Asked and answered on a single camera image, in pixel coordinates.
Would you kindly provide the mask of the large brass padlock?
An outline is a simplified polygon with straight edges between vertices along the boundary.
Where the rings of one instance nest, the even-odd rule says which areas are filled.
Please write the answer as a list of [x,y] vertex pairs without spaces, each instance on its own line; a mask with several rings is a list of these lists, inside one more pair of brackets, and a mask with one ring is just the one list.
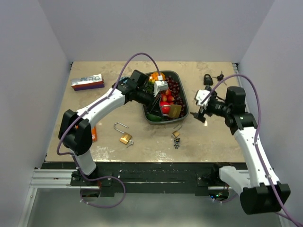
[[170,106],[171,107],[169,114],[163,114],[163,115],[174,119],[179,118],[182,106],[181,105],[170,105]]

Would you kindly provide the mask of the small brass padlock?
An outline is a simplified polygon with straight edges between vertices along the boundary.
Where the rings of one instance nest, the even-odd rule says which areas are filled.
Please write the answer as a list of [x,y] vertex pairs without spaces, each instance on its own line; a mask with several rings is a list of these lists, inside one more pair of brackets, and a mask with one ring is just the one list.
[[180,129],[182,128],[182,124],[178,124],[178,125],[176,125],[173,129],[174,129],[174,131],[173,131],[173,133],[172,133],[172,137],[174,137],[174,138],[177,138],[179,135],[180,135]]

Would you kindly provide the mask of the black Kaijing padlock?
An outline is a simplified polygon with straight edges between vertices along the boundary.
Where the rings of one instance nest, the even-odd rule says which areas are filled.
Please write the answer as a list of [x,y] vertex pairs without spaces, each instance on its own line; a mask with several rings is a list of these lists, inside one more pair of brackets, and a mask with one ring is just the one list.
[[203,79],[204,85],[206,86],[212,86],[214,84],[213,78],[210,74],[205,74]]

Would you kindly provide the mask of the small key with ring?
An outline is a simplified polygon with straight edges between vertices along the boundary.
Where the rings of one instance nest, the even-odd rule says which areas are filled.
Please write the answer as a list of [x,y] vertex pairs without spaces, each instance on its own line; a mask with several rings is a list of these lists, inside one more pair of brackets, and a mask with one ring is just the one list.
[[130,146],[132,146],[134,144],[134,140],[129,140],[128,144],[127,144],[127,148],[129,148]]

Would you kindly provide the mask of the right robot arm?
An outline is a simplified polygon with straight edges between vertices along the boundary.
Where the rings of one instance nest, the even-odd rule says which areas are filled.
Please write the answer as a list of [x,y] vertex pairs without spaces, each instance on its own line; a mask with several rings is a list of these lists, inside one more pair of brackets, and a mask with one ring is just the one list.
[[242,150],[249,172],[249,177],[245,177],[233,166],[220,166],[211,173],[211,181],[217,186],[228,184],[239,195],[248,215],[279,212],[291,190],[288,184],[280,182],[266,157],[256,135],[255,117],[246,111],[245,97],[245,90],[235,86],[227,88],[224,101],[219,101],[209,86],[196,92],[195,101],[200,109],[194,117],[201,122],[205,122],[205,114],[223,117]]

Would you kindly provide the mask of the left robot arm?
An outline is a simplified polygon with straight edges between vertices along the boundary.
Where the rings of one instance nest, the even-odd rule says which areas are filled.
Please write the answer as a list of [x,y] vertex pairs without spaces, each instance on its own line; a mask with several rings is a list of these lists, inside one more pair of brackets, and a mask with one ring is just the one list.
[[99,99],[77,111],[67,110],[62,117],[59,130],[60,144],[71,151],[75,163],[82,171],[81,179],[86,185],[98,181],[97,166],[93,161],[90,147],[92,145],[91,129],[113,110],[130,101],[145,106],[147,112],[161,117],[161,91],[167,89],[167,82],[156,81],[147,90],[150,76],[134,70],[130,77],[119,77],[117,82]]

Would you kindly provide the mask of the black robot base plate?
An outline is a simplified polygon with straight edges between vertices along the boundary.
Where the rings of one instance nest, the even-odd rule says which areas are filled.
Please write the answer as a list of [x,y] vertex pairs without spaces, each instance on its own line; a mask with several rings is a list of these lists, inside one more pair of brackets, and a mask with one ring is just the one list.
[[227,197],[232,188],[219,179],[224,166],[227,163],[99,162],[87,178],[74,171],[71,185],[99,189],[103,197],[123,192]]

